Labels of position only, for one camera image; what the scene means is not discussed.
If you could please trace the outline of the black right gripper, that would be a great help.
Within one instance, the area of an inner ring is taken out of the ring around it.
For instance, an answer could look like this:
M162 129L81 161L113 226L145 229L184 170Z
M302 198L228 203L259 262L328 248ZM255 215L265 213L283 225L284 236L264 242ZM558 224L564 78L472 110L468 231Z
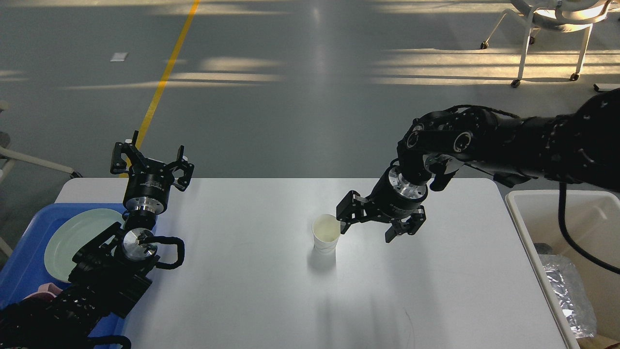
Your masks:
M385 243L405 234L414 236L427 220L423 206L428 197L427 183L426 178L410 181L400 166L390 166L368 198L350 190L337 204L335 218L340 223L340 234L344 235L353 224L376 221L390 223Z

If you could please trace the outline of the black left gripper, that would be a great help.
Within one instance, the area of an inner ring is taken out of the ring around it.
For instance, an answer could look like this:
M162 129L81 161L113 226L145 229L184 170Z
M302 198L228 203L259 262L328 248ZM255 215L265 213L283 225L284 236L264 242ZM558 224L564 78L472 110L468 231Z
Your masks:
M156 215L168 208L171 186L184 192L190 185L195 166L185 156L185 146L179 146L177 157L167 165L151 162L138 150L139 131L128 141L116 142L110 161L110 173L128 175L123 205L128 211L149 210Z

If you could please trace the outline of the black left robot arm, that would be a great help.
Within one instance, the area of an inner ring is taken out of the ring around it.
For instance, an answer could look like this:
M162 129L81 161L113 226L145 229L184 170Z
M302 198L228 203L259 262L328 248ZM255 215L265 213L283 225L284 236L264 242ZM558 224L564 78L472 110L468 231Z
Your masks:
M179 237L155 236L157 216L168 208L172 187L184 192L194 165L179 146L170 163L146 158L137 148L139 132L113 148L110 172L126 174L122 222L110 224L75 252L69 287L51 300L28 296L1 310L3 349L93 349L119 345L123 335L91 336L107 316L126 316L152 285L148 273L183 265L185 243Z

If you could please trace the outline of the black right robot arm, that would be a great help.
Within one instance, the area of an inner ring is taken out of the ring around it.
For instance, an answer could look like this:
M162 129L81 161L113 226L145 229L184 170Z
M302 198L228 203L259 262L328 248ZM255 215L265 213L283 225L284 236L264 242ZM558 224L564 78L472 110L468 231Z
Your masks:
M576 112L521 118L477 105L456 105L415 118L397 142L397 156L372 192L351 190L336 207L339 234L356 223L389 223L385 241L413 236L426 220L423 201L444 190L463 166L512 188L544 177L559 184L558 225L568 245L591 263L619 273L570 236L567 186L619 191L618 89L598 93Z

